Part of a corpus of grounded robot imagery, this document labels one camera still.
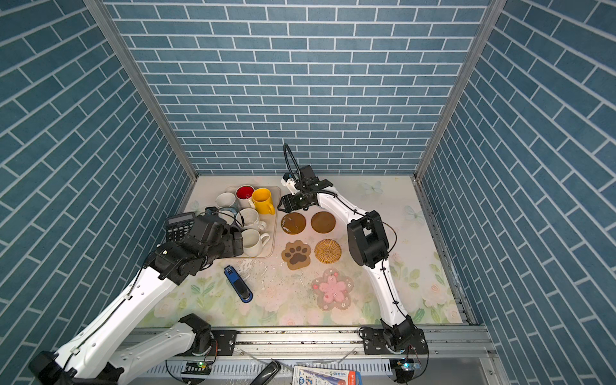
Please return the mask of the dark brown wooden coaster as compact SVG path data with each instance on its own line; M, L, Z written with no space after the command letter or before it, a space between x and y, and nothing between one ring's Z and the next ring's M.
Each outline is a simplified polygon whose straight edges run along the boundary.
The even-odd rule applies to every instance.
M312 229L319 234L328 234L336 226L335 216L331 213L322 211L313 215L311 218Z

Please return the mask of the glossy brown scratched coaster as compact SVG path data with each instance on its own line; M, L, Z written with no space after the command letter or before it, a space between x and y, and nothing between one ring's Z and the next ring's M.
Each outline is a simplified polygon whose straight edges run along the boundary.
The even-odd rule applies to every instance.
M301 234L306 229L306 218L301 213L287 213L282 218L281 228L286 234Z

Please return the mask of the yellow mug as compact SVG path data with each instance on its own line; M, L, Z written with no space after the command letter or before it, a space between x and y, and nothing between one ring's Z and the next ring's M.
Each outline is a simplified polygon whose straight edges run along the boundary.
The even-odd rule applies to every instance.
M259 188L253 192L252 201L254 208L261 215L275 215L273 195L269 189Z

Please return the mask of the beige tray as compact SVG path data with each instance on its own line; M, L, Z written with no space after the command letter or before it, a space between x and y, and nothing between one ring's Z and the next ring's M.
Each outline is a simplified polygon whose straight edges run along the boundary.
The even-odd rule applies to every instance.
M234 193L236 192L237 188L240 186L231 186L227 189L226 192L229 193ZM273 195L273 202L281 197L281 191L279 188L274 187L274 186L266 186L266 187L254 187L255 190L259 189L259 188L266 188L269 189L272 192ZM272 254L273 249L274 249L274 239L275 239L275 235L277 232L277 215L278 215L278 211L276 210L276 214L275 215L261 215L260 219L262 221L264 221L266 223L266 231L263 233L267 233L271 236L271 239L269 240L269 242L267 242L267 244L264 246L263 251L261 252L261 254L255 258L261 258L261 257L268 257ZM232 225L232 227L235 227L237 229L239 229L241 232L244 231L244 229L242 229L239 224L237 223L237 221ZM245 256L244 254L241 255L241 257L243 258L250 258Z

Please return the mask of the rattan round coaster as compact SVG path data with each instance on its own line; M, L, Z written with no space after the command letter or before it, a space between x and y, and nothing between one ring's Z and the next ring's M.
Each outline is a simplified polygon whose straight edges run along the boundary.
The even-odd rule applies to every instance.
M314 255L321 263L332 264L340 260L342 247L335 240L324 239L315 246Z

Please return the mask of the cork paw coaster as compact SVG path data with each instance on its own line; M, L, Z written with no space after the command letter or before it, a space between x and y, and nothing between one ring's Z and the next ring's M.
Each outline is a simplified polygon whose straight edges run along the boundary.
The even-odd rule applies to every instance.
M299 270L311 264L311 247L306 243L297 240L288 242L285 250L282 251L282 260L290 270Z

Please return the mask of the pink flower coaster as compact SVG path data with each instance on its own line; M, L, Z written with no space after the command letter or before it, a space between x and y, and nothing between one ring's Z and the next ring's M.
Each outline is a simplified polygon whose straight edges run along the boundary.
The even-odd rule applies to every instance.
M321 277L311 282L317 305L322 311L347 310L351 306L350 293L354 287L350 277L332 268L326 269Z

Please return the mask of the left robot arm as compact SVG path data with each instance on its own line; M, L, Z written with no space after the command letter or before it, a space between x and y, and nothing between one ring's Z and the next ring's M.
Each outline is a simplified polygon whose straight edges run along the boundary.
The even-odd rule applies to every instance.
M120 344L187 277L242 253L239 228L216 215L197 217L181 240L155 248L136 277L77 336L56 351L38 353L28 365L30 372L42 384L127 384L177 354L210 353L216 347L211 326L195 314L128 349Z

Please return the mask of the white mug lavender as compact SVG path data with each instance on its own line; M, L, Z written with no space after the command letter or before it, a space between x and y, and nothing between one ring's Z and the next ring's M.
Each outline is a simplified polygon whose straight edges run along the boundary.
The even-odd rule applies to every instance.
M228 225L232 226L236 222L237 210L234 207L219 208L218 216Z

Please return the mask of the black calculator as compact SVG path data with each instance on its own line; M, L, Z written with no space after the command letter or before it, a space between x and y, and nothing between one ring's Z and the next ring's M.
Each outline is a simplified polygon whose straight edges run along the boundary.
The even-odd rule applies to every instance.
M167 242L179 242L192 229L195 214L193 212L182 213L166 219L165 239Z

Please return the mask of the red interior mug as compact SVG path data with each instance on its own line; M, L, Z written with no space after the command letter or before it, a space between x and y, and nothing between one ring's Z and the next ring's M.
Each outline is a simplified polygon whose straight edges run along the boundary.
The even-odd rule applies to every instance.
M235 195L237 197L237 201L242 209L246 208L254 208L254 203L252 200L253 193L255 188L251 185L242 185L237 188Z

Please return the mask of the left circuit board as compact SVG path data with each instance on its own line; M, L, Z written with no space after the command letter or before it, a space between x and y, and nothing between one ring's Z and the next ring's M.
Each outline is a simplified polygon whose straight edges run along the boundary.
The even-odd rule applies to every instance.
M210 375L213 364L211 362L187 362L184 370L181 372L183 377L190 377L194 375Z

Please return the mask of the right circuit board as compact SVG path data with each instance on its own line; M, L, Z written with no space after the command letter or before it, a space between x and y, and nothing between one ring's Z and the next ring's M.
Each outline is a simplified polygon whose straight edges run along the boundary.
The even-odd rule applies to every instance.
M414 372L421 369L421 364L413 361L397 361L395 368L405 372Z

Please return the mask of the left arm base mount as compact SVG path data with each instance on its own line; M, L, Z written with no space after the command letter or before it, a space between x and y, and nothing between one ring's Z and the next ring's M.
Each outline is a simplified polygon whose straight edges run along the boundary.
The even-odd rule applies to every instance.
M237 340L236 330L213 330L212 326L196 314L188 314L179 320L189 327L192 343L184 355L231 356Z

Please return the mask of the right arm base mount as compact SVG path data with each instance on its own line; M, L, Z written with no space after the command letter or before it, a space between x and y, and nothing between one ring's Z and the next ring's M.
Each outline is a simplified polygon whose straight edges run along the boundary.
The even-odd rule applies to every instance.
M366 355L426 355L429 352L424 331L415 327L411 330L360 327L359 338Z

